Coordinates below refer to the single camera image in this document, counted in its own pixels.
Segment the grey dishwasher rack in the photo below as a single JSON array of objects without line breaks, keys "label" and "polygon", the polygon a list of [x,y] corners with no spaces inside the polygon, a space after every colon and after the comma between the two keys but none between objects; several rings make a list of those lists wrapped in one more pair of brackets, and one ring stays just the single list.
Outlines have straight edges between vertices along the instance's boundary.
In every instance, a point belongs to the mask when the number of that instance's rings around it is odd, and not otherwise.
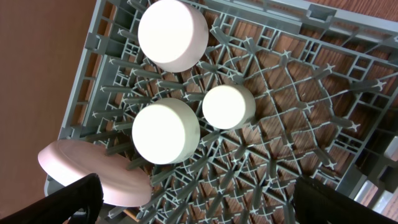
[{"label": "grey dishwasher rack", "polygon": [[[397,23],[307,1],[191,1],[210,30],[205,54],[170,73],[143,53],[139,22],[151,1],[98,1],[60,139],[103,146],[148,173],[142,207],[117,223],[296,223],[293,192],[306,175],[382,212],[397,192]],[[256,112],[217,129],[202,112],[219,85],[242,85]],[[133,148],[131,126],[156,100],[186,102],[200,143],[175,165]]]}]

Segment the white plastic cup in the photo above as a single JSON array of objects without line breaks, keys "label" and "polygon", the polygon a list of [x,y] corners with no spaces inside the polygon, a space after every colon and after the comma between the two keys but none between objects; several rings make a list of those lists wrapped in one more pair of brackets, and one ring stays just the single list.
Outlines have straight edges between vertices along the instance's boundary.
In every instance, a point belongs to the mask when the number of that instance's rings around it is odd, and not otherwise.
[{"label": "white plastic cup", "polygon": [[239,129],[253,119],[256,102],[242,85],[219,85],[205,95],[202,112],[214,128]]}]

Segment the large pink plate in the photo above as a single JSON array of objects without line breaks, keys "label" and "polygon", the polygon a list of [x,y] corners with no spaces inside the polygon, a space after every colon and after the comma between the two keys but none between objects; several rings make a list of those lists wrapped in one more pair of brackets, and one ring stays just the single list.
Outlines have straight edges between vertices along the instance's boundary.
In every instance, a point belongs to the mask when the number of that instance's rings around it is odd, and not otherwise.
[{"label": "large pink plate", "polygon": [[86,141],[62,139],[38,154],[43,170],[63,186],[95,173],[103,189],[104,203],[139,207],[152,196],[149,176],[140,168],[127,170],[129,160],[119,154],[107,156],[106,149]]}]

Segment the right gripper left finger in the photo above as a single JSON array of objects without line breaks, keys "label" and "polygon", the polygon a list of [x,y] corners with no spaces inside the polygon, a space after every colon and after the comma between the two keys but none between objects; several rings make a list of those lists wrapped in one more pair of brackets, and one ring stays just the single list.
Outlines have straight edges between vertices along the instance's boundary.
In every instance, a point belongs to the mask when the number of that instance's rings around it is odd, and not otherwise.
[{"label": "right gripper left finger", "polygon": [[94,224],[103,206],[97,174],[89,174],[53,194],[1,219],[1,224]]}]

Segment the small pink bowl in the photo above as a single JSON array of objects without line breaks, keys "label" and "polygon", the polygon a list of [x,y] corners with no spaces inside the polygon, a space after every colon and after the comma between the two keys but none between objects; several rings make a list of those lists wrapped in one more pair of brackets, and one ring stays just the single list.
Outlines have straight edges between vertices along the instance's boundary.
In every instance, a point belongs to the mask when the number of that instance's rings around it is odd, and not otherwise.
[{"label": "small pink bowl", "polygon": [[204,15],[178,0],[153,3],[141,17],[138,41],[144,55],[167,72],[192,68],[208,45]]}]

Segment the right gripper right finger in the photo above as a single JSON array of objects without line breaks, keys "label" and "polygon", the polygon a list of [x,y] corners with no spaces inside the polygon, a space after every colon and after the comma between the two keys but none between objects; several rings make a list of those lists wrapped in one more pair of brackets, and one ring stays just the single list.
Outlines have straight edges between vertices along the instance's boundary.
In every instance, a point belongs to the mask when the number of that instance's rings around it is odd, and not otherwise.
[{"label": "right gripper right finger", "polygon": [[296,180],[293,201],[301,224],[397,224],[306,176]]}]

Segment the pale green bowl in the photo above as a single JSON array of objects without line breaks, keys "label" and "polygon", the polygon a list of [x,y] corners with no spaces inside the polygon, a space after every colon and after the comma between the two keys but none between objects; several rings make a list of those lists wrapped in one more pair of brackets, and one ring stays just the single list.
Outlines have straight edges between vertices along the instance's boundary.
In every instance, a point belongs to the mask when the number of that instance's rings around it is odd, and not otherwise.
[{"label": "pale green bowl", "polygon": [[200,141],[200,125],[191,107],[164,98],[138,112],[132,124],[138,153],[153,164],[174,164],[191,157]]}]

